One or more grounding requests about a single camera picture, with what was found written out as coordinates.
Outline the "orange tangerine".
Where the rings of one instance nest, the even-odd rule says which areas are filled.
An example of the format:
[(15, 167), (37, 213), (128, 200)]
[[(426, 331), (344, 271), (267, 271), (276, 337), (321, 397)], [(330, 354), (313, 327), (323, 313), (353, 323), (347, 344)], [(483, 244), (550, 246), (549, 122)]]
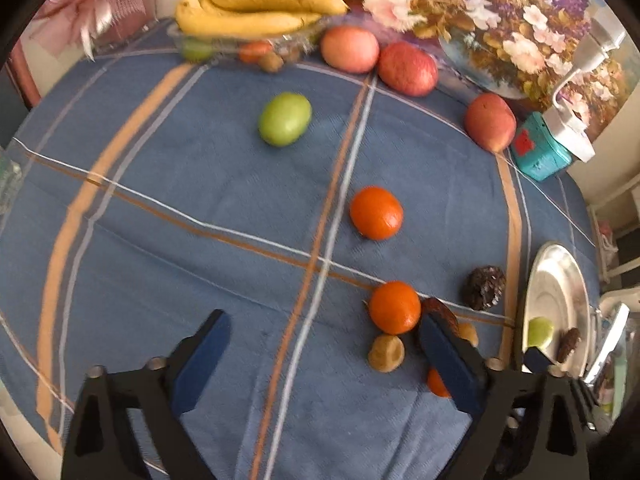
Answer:
[(426, 376), (426, 385), (435, 396), (449, 399), (450, 393), (435, 367), (431, 367)]
[(378, 286), (368, 302), (368, 312), (374, 325), (389, 335), (410, 332), (421, 316), (420, 298), (416, 291), (401, 281)]
[(379, 186), (367, 186), (352, 198), (349, 218), (363, 237), (387, 240), (399, 232), (404, 210), (390, 191)]

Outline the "tan longan fruit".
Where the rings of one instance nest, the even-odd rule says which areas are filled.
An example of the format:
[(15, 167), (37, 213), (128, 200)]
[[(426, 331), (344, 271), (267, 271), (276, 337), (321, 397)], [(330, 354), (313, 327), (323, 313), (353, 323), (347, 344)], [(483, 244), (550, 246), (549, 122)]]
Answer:
[(472, 344), (474, 348), (477, 348), (480, 344), (480, 338), (478, 338), (478, 333), (472, 323), (461, 322), (458, 325), (458, 335), (461, 339)]
[(380, 335), (375, 338), (368, 353), (370, 367), (380, 373), (390, 373), (400, 367), (405, 359), (405, 346), (394, 335)]

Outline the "brown red date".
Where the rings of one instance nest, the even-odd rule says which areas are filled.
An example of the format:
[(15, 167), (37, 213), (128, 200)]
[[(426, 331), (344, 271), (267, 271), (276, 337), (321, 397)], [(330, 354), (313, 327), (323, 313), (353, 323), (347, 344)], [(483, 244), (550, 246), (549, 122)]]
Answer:
[(423, 298), (421, 301), (421, 309), (423, 315), (437, 314), (442, 318), (450, 329), (450, 332), (457, 335), (459, 333), (459, 323), (457, 317), (449, 310), (449, 308), (434, 297)]

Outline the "green jujube in plate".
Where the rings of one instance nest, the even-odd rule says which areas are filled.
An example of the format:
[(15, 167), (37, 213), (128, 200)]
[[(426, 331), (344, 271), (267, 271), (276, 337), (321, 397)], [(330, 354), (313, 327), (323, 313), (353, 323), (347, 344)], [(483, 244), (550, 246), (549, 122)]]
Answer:
[(527, 325), (527, 347), (544, 350), (551, 344), (554, 335), (554, 325), (550, 318), (536, 316)]

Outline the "large wrinkled dark date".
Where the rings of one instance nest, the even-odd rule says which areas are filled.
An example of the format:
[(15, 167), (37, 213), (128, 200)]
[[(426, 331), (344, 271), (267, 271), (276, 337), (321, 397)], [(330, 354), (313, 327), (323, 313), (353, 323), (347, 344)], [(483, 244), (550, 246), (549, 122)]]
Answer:
[(488, 311), (495, 307), (506, 289), (506, 276), (498, 266), (474, 269), (461, 287), (462, 302), (475, 311)]

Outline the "small dark date in plate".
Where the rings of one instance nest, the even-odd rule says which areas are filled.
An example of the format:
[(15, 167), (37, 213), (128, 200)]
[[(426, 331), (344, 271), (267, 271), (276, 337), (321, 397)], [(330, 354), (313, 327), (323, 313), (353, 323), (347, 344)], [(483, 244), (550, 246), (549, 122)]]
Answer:
[(568, 357), (576, 350), (582, 341), (582, 333), (577, 327), (572, 327), (561, 338), (558, 351), (556, 352), (556, 362), (563, 364)]

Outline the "silver metal plate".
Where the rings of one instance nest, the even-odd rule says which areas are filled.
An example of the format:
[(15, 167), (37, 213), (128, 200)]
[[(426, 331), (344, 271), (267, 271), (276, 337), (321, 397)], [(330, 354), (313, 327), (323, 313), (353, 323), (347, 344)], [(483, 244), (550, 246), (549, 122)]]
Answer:
[[(544, 316), (554, 325), (551, 344), (540, 350), (563, 372), (582, 377), (586, 370), (591, 344), (591, 313), (587, 289), (577, 261), (564, 246), (549, 242), (538, 250), (529, 274), (524, 299), (521, 349), (527, 347), (527, 325), (531, 318)], [(572, 327), (582, 333), (582, 341), (565, 363), (556, 362), (562, 336)]]

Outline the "blue plaid tablecloth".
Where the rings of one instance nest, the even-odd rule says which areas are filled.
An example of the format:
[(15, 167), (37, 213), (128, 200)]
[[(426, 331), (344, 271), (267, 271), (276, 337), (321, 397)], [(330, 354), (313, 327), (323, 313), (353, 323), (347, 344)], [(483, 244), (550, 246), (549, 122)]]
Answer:
[[(312, 117), (293, 144), (259, 135), (282, 92)], [(54, 456), (86, 371), (164, 356), (215, 309), (232, 336), (184, 422), (221, 479), (431, 479), (468, 419), (431, 394), (412, 342), (370, 369), (366, 302), (402, 281), (505, 356), (538, 249), (557, 242), (599, 295), (593, 232), (566, 174), (534, 183), (464, 133), (464, 105), (400, 96), (311, 60), (267, 75), (186, 65), (166, 26), (77, 63), (18, 129), (23, 185), (1, 228), (1, 377)], [(367, 186), (404, 221), (387, 240), (349, 218)], [(481, 266), (499, 303), (467, 307)]]

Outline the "teal house-shaped box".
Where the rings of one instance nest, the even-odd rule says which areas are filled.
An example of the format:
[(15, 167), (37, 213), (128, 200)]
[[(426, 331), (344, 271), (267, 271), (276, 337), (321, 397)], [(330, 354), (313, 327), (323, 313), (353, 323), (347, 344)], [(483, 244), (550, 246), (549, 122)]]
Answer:
[(518, 169), (541, 182), (566, 169), (573, 157), (552, 136), (544, 118), (533, 112), (516, 130), (510, 150)]

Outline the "red apple right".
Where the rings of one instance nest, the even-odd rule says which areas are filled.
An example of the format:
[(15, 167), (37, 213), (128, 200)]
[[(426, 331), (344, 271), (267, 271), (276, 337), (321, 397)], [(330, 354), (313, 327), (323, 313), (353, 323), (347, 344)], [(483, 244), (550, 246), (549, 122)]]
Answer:
[(483, 150), (497, 154), (512, 142), (516, 118), (503, 98), (495, 93), (483, 93), (466, 109), (464, 128)]

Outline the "dark red apple middle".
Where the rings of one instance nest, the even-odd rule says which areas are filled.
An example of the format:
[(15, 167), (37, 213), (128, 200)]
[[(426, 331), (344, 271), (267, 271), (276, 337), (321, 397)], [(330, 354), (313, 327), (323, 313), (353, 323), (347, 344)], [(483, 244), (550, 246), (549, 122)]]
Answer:
[(405, 96), (427, 96), (437, 86), (438, 67), (428, 53), (398, 41), (381, 51), (378, 78)]

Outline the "green jujube on cloth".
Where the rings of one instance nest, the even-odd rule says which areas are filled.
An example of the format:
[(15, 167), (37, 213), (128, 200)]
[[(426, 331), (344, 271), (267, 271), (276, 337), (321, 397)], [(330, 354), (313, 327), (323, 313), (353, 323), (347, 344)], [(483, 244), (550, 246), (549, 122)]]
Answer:
[(307, 130), (312, 107), (306, 96), (282, 92), (262, 110), (259, 117), (259, 135), (267, 144), (284, 148), (296, 142)]

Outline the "pale red apple left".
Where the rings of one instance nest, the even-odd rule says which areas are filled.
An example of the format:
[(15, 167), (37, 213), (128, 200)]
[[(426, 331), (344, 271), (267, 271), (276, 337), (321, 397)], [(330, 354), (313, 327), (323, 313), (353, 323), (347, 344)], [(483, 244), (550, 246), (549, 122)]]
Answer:
[(367, 29), (341, 25), (330, 28), (322, 36), (320, 53), (323, 61), (337, 70), (364, 74), (378, 62), (380, 45)]

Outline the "floral painting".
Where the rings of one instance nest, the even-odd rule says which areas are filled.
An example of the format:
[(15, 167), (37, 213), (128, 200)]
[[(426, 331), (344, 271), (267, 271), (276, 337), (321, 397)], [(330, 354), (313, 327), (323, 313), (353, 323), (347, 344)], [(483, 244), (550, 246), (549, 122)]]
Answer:
[(521, 112), (542, 112), (604, 0), (344, 0)]

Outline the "white power adapter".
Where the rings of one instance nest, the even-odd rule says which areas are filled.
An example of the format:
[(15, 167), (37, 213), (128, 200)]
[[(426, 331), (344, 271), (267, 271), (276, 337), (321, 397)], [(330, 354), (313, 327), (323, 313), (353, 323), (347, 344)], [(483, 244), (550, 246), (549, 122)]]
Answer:
[(571, 109), (567, 100), (560, 100), (560, 91), (575, 75), (592, 72), (617, 50), (626, 36), (622, 22), (609, 8), (597, 10), (591, 18), (590, 31), (578, 42), (572, 67), (553, 88), (552, 107), (542, 114), (552, 138), (581, 162), (589, 162), (594, 149), (588, 139), (587, 125)]

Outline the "clear plastic fruit tray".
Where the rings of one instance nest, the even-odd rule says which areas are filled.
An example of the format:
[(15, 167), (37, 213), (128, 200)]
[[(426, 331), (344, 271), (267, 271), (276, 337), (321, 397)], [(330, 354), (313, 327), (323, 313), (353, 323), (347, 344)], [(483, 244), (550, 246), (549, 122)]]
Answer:
[(276, 58), (280, 58), (282, 64), (295, 64), (314, 52), (329, 24), (329, 18), (320, 18), (296, 32), (259, 39), (193, 36), (182, 32), (177, 24), (171, 24), (167, 33), (186, 62), (203, 64), (218, 60), (235, 60), (260, 65), (262, 58), (266, 56), (268, 64), (273, 66)]

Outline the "yellow banana bunch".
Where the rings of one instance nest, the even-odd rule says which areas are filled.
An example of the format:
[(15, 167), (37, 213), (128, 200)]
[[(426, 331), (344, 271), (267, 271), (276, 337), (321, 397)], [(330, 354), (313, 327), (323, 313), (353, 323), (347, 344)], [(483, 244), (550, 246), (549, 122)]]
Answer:
[(297, 32), (347, 12), (344, 0), (180, 0), (175, 21), (186, 35), (257, 39)]

